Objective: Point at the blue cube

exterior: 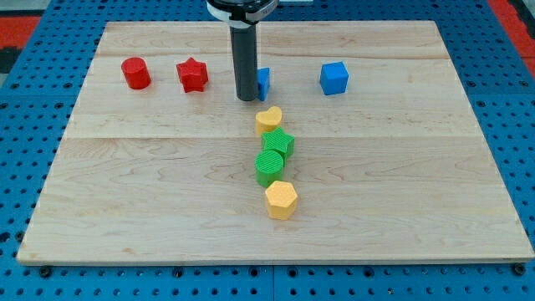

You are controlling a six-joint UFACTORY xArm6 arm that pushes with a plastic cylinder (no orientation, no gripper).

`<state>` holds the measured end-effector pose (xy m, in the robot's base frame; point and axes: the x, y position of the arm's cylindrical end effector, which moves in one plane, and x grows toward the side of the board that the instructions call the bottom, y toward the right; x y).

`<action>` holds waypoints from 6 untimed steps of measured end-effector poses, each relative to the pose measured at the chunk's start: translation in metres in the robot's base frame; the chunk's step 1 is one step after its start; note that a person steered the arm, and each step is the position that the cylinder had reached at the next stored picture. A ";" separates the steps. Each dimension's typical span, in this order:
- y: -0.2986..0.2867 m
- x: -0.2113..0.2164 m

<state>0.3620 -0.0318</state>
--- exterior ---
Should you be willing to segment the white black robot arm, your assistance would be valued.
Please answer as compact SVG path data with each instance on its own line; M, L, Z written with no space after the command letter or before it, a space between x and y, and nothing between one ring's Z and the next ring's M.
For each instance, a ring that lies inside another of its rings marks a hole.
M208 12L232 28L256 25L277 7L278 0L206 0Z

